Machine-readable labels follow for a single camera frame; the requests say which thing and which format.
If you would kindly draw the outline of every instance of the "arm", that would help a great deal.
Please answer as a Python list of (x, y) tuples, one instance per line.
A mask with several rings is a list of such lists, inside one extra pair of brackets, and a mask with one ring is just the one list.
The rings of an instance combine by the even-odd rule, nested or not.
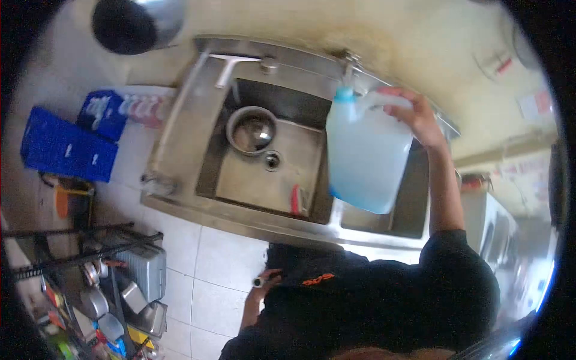
[(258, 315), (260, 314), (260, 302), (264, 299), (268, 291), (277, 285), (282, 278), (278, 275), (270, 279), (271, 275), (281, 272), (282, 269), (271, 269), (262, 272), (259, 277), (266, 280), (264, 286), (253, 287), (248, 293), (246, 301), (244, 302), (244, 313), (242, 314), (242, 322), (240, 323), (240, 331), (248, 326), (256, 324)]
[(430, 234), (464, 229), (464, 212), (448, 144), (436, 123), (434, 111), (421, 94), (402, 88), (381, 88), (380, 93), (402, 96), (414, 110), (388, 105), (384, 111), (410, 127), (428, 152), (430, 167)]

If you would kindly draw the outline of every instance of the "faucet handle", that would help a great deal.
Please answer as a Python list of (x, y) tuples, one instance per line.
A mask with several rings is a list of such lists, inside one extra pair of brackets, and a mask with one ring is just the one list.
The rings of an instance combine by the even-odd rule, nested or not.
[(358, 54), (353, 53), (352, 51), (350, 51), (350, 49), (344, 49), (343, 57), (346, 61), (351, 62), (353, 66), (362, 67), (362, 62), (360, 61), (362, 57)]

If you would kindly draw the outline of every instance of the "sink basin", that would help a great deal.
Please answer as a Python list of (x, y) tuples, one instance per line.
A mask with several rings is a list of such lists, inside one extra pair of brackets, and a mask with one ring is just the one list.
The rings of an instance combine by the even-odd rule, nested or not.
[[(196, 184), (196, 194), (285, 217), (328, 224), (333, 197), (328, 191), (325, 122), (331, 102), (263, 82), (235, 79), (215, 122)], [(226, 122), (246, 106), (270, 110), (278, 119), (267, 151), (246, 156), (226, 139)], [(305, 211), (290, 212), (294, 185), (303, 190)], [(374, 234), (421, 238), (428, 204), (428, 158), (414, 140), (395, 206), (373, 214), (344, 203), (340, 226)]]
[[(250, 157), (235, 151), (226, 139), (226, 122), (242, 107), (259, 106), (277, 118), (276, 136), (267, 151)], [(310, 94), (263, 82), (236, 79), (215, 122), (196, 193), (269, 213), (328, 223), (326, 116), (331, 102)], [(290, 213), (290, 195), (302, 189), (304, 211)]]

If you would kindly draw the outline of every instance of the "metal bowl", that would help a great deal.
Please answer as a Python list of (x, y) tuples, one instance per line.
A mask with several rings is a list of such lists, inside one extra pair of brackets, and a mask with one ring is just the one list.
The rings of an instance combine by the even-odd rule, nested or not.
[(228, 142), (248, 156), (266, 151), (275, 135), (276, 117), (269, 110), (257, 106), (234, 111), (226, 124)]

